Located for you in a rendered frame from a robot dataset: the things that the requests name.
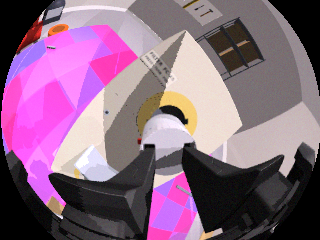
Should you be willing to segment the dark grey rectangular panel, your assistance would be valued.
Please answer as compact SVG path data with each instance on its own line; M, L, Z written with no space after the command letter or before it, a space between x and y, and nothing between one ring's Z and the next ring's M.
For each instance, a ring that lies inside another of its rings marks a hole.
M145 123L159 115L183 121L197 151L208 155L243 125L224 80L187 31L144 52L97 93L65 136L51 171L87 180L75 163L91 144L123 171L140 155Z

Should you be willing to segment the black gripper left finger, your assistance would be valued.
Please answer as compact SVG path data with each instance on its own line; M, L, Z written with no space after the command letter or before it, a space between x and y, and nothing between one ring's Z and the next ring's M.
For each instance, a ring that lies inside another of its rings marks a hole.
M127 221L140 240L148 240L155 145L148 145L135 160L107 181L81 180L63 173L49 173L49 183L64 203L112 219Z

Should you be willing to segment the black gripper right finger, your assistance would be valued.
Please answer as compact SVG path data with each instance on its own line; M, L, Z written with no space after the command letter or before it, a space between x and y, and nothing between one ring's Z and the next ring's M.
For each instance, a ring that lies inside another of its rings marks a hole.
M239 208L252 189L280 169L283 160L284 155L277 155L251 168L233 167L184 144L181 168L205 233L221 228L220 224Z

